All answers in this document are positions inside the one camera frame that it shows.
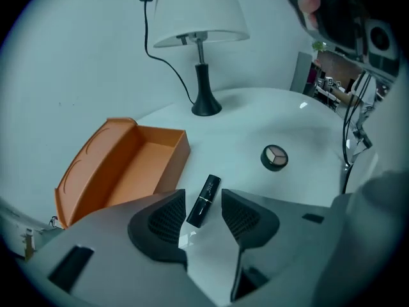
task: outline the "white lampshade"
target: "white lampshade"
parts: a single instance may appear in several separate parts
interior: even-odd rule
[[[250,38],[238,0],[157,0],[154,47],[182,45],[177,36],[203,31],[208,33],[205,42]]]

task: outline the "orange storage tray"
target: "orange storage tray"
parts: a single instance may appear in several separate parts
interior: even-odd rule
[[[184,130],[108,118],[55,189],[58,220],[68,228],[98,209],[174,190],[189,153]]]

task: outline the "lipstick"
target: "lipstick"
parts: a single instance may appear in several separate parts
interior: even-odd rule
[[[215,175],[208,176],[206,183],[204,183],[203,189],[197,197],[197,200],[192,208],[192,211],[190,211],[186,222],[200,228],[207,215],[207,212],[210,209],[210,206],[212,206],[212,202],[215,198],[219,184],[220,177],[216,177]]]

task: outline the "black lamp base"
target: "black lamp base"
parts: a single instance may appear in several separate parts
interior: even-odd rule
[[[198,116],[211,116],[219,113],[222,106],[217,102],[210,89],[209,66],[207,64],[196,65],[196,74],[199,91],[192,107],[192,113]]]

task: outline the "white wall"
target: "white wall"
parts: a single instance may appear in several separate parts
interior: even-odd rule
[[[297,54],[309,49],[287,0],[239,0],[251,39],[205,46],[214,90],[289,89]],[[153,5],[148,17],[152,19]],[[110,116],[138,119],[186,99],[178,78],[143,50],[138,0],[34,0],[0,55],[0,195],[47,222],[53,189]],[[151,49],[196,97],[194,47]]]

